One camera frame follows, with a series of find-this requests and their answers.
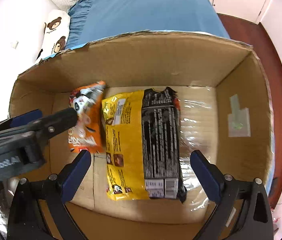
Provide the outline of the white label inside box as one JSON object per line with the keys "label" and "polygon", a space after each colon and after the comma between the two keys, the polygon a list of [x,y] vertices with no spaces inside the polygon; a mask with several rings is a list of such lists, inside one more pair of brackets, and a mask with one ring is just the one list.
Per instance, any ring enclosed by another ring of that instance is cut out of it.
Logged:
{"label": "white label inside box", "polygon": [[230,106],[231,113],[228,114],[229,137],[251,137],[249,109],[240,108],[237,94],[230,97]]}

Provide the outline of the bear print pillow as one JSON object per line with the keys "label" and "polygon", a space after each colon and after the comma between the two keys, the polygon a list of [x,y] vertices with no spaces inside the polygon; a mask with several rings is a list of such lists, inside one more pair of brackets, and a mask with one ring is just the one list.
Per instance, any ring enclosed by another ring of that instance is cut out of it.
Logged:
{"label": "bear print pillow", "polygon": [[36,63],[65,49],[69,36],[70,16],[52,9],[44,16],[43,42]]}

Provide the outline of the yellow black snack bag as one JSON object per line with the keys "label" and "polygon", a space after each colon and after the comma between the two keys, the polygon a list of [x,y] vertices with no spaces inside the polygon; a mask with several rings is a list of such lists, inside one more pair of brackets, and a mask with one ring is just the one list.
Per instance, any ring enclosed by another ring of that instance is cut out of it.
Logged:
{"label": "yellow black snack bag", "polygon": [[153,88],[102,100],[107,196],[111,200],[184,202],[180,164],[180,102],[176,91]]}

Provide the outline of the cardboard milk box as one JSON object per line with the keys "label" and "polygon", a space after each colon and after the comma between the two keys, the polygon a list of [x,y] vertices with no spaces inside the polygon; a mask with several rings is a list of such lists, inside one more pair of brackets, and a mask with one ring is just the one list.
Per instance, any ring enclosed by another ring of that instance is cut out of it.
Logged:
{"label": "cardboard milk box", "polygon": [[273,239],[271,93],[252,46],[142,31],[20,74],[11,116],[74,111],[27,172],[15,239]]}

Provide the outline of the blue bed sheet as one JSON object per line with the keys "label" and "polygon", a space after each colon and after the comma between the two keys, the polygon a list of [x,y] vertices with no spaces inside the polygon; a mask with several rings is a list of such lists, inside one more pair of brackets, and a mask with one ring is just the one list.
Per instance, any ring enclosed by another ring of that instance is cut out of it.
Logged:
{"label": "blue bed sheet", "polygon": [[66,48],[137,31],[229,34],[209,0],[79,0],[68,11]]}

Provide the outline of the orange panda snack packet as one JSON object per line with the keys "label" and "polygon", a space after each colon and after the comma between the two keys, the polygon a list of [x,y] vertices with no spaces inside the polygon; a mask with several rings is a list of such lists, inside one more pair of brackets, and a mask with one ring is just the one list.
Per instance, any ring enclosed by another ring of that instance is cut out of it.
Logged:
{"label": "orange panda snack packet", "polygon": [[98,81],[74,89],[69,96],[69,106],[77,115],[76,125],[68,129],[68,145],[71,152],[88,150],[91,154],[102,152],[101,100],[106,83]]}

